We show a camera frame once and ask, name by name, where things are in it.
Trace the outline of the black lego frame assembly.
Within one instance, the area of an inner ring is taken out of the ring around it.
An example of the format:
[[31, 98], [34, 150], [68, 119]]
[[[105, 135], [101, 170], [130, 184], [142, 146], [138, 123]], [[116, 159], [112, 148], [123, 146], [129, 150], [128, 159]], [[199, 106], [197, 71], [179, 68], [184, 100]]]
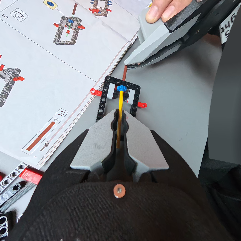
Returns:
[[90, 93], [93, 95], [97, 94], [99, 96], [101, 93], [101, 99], [100, 99], [100, 103], [99, 103], [99, 107], [98, 107], [96, 122], [98, 122], [100, 119], [103, 118], [104, 108], [105, 108], [107, 99], [114, 99], [115, 97], [119, 99], [119, 91], [117, 91], [117, 87], [120, 85], [123, 85], [127, 88], [126, 92], [124, 92], [124, 94], [123, 94], [123, 98], [126, 99], [128, 104], [129, 104], [129, 102], [131, 103], [130, 114], [133, 117], [136, 116], [137, 107], [139, 104], [138, 100], [139, 100], [139, 96], [140, 96], [140, 89], [141, 89], [140, 86], [114, 78], [114, 77], [111, 77], [111, 76], [106, 76], [102, 92], [96, 91], [95, 89], [90, 90]]

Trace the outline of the person's right hand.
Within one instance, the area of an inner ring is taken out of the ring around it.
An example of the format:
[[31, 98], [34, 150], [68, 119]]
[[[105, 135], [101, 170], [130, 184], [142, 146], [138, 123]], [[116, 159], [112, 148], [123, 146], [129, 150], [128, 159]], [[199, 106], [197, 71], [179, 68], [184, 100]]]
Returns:
[[163, 22], [166, 22], [191, 2], [192, 0], [153, 0], [146, 14], [146, 21], [148, 23], [155, 23], [161, 18]]

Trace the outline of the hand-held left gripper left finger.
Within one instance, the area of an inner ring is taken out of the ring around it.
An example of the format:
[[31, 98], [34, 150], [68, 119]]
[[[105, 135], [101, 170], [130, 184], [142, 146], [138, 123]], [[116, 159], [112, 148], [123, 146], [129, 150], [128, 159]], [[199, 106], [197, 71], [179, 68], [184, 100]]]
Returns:
[[89, 128], [70, 167], [108, 173], [115, 164], [115, 131], [118, 109], [112, 110]]

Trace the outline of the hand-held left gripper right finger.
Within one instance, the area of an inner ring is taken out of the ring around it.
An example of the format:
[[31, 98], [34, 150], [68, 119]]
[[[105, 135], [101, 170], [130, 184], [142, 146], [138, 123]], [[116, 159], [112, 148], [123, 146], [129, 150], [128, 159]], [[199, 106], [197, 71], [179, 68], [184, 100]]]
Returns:
[[124, 165], [128, 175], [138, 182], [143, 173], [167, 170], [167, 164], [150, 129], [126, 111], [122, 111]]

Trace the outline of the person's dark clothing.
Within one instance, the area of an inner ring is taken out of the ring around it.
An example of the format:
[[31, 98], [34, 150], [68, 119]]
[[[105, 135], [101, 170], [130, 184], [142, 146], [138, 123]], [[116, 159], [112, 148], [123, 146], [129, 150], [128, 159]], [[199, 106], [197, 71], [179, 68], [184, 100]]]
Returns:
[[198, 179], [220, 222], [241, 240], [241, 166], [203, 157]]

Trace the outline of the pile of lego pieces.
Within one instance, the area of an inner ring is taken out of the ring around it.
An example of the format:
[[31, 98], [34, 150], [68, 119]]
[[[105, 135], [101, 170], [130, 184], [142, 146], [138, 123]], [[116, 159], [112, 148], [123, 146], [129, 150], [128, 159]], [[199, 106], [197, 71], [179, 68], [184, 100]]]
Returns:
[[[29, 184], [23, 185], [23, 182], [11, 184], [11, 181], [18, 176]], [[6, 181], [10, 181], [9, 184], [11, 185], [1, 194], [1, 240], [7, 238], [14, 226], [14, 214], [11, 211], [6, 212], [6, 210], [34, 188], [42, 176], [43, 174], [39, 171], [22, 163], [10, 173], [10, 176], [3, 180], [1, 188], [5, 186]]]

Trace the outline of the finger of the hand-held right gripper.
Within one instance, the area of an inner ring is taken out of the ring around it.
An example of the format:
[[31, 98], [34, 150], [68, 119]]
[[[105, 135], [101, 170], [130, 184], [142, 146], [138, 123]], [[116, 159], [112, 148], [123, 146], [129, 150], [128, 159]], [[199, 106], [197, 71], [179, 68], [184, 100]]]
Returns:
[[140, 67], [155, 64], [155, 63], [161, 61], [162, 59], [168, 57], [172, 53], [176, 52], [180, 48], [181, 45], [182, 45], [182, 41], [175, 41], [174, 43], [164, 47], [163, 49], [159, 50], [154, 55], [147, 58], [144, 62], [142, 62], [140, 64], [128, 65], [128, 68], [140, 68]]
[[146, 21], [146, 13], [149, 8], [144, 9], [139, 15], [140, 29], [138, 31], [138, 38], [140, 46], [138, 46], [129, 57], [125, 60], [125, 65], [140, 64], [147, 58], [157, 53], [164, 47], [180, 41], [179, 37], [183, 37], [189, 30], [189, 22], [181, 27], [181, 30], [176, 30], [170, 33], [162, 20], [155, 23], [148, 23]]

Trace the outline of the lego instruction booklet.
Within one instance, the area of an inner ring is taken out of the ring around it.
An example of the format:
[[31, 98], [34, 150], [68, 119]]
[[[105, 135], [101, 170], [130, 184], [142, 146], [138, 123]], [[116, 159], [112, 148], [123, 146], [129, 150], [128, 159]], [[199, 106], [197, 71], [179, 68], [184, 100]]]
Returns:
[[1, 152], [40, 168], [137, 38], [150, 1], [1, 1]]

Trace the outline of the yellow lego axle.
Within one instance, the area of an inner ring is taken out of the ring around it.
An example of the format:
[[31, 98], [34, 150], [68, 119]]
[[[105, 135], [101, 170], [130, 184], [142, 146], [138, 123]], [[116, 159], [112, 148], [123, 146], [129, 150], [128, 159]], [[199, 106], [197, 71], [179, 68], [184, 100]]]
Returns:
[[123, 107], [123, 91], [119, 91], [119, 117], [118, 117], [118, 126], [117, 126], [117, 140], [116, 148], [120, 148], [120, 138], [121, 138], [121, 128], [122, 128], [122, 107]]

